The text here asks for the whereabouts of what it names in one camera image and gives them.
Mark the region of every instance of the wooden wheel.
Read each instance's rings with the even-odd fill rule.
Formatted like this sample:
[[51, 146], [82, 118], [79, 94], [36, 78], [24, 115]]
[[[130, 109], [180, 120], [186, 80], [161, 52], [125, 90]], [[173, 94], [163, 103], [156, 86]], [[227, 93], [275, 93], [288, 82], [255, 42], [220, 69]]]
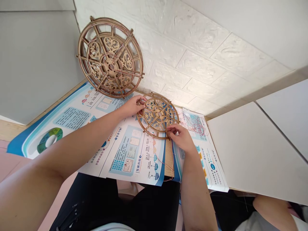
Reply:
[[144, 95], [147, 99], [142, 115], [137, 113], [137, 118], [143, 132], [157, 139], [169, 139], [167, 127], [179, 123], [179, 115], [175, 107], [164, 96], [151, 92]]
[[133, 30], [110, 18], [91, 16], [90, 20], [78, 43], [77, 57], [83, 73], [104, 95], [121, 98], [131, 94], [144, 74]]

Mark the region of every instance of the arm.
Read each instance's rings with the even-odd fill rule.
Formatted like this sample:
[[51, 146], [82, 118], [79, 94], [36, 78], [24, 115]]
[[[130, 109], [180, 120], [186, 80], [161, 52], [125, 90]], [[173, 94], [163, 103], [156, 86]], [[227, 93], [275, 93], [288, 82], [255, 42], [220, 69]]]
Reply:
[[214, 207], [199, 154], [187, 129], [179, 124], [170, 125], [169, 136], [185, 151], [181, 200], [185, 229], [218, 230]]
[[280, 231], [297, 231], [295, 221], [288, 211], [287, 201], [257, 195], [253, 206], [265, 220]]
[[143, 96], [70, 133], [0, 184], [0, 230], [37, 230], [62, 183], [82, 167]]

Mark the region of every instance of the table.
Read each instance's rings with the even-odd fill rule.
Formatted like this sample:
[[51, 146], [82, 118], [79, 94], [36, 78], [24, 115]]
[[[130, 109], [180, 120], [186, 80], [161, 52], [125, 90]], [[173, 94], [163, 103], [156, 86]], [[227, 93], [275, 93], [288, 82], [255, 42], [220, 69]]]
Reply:
[[[32, 124], [34, 124], [36, 121], [38, 121], [41, 117], [46, 115], [51, 109], [53, 109], [55, 106], [57, 106], [59, 103], [61, 103], [64, 99], [66, 99], [70, 94], [72, 94], [75, 90], [77, 90], [82, 84], [84, 84], [87, 80], [84, 79], [82, 82], [80, 82], [77, 86], [75, 86], [72, 90], [70, 90], [68, 93], [66, 93], [61, 99], [59, 99], [57, 102], [55, 102], [53, 105], [51, 105], [47, 110], [45, 110], [42, 114], [40, 114], [37, 118], [35, 118], [31, 123], [28, 125], [19, 125], [11, 122], [7, 122], [4, 120], [0, 120], [0, 140], [5, 141], [12, 141], [18, 134], [23, 132], [25, 129], [30, 127]], [[173, 165], [173, 153], [172, 153], [172, 144], [170, 140], [166, 140], [166, 155], [165, 155], [165, 164], [168, 166]], [[174, 176], [174, 173], [172, 173], [171, 169], [165, 168], [165, 176]]]

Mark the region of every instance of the poster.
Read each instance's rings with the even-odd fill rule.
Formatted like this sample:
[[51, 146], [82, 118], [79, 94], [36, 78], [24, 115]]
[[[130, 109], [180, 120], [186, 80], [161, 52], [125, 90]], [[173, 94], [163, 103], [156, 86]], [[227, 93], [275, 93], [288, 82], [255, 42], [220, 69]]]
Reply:
[[[229, 187], [226, 182], [224, 172], [217, 156], [212, 137], [202, 114], [190, 112], [186, 109], [177, 108], [180, 124], [189, 130], [193, 143], [200, 157], [204, 177], [208, 189], [221, 192], [228, 192]], [[190, 131], [192, 128], [201, 131], [199, 134]], [[182, 180], [185, 152], [172, 142], [173, 153], [176, 162], [177, 175], [180, 182]]]
[[[110, 113], [131, 97], [110, 98], [85, 84], [49, 114], [17, 136], [8, 152], [34, 159], [67, 134]], [[79, 172], [137, 183], [162, 185], [165, 168], [165, 141], [145, 134], [136, 116], [126, 118], [102, 141], [101, 148]]]

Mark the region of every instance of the floor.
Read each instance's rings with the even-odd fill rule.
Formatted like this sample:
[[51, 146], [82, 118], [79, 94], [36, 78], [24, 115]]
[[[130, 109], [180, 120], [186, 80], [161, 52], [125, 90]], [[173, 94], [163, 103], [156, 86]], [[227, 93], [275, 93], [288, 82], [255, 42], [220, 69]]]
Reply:
[[[32, 161], [31, 159], [27, 159], [21, 156], [8, 154], [6, 152], [8, 144], [9, 142], [0, 140], [0, 182], [2, 182], [5, 178], [9, 177], [14, 172], [18, 171], [20, 168], [22, 168], [27, 163]], [[47, 213], [38, 231], [46, 231], [50, 229], [72, 183], [74, 182], [76, 175], [77, 175], [77, 172], [72, 174], [63, 183], [57, 197], [55, 198], [54, 203], [52, 204], [49, 212]], [[117, 184], [118, 184], [119, 193], [127, 193], [127, 194], [134, 193], [130, 189], [130, 186], [131, 186], [130, 182], [117, 180]], [[135, 191], [142, 190], [143, 188], [142, 186], [140, 186], [139, 184], [136, 184], [136, 185], [137, 185], [137, 189], [135, 188]], [[182, 226], [183, 226], [183, 215], [182, 215], [181, 205], [179, 205], [178, 218], [177, 218], [177, 223], [176, 223], [176, 231], [181, 231]]]

